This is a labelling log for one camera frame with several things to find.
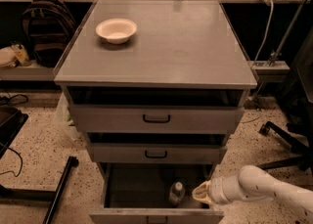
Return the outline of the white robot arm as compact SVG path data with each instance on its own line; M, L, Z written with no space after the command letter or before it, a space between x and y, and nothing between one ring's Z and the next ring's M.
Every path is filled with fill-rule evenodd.
M309 223L313 222L312 191L280 181L254 165L243 166L233 176L204 181L192 191L192 197L208 205L272 199L286 205Z

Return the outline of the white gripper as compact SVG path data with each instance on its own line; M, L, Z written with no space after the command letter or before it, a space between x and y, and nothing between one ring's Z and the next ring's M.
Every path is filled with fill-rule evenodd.
M192 191L192 197L195 201L211 205L228 204L234 201L240 201L245 197L238 177L216 177L210 182L204 181Z

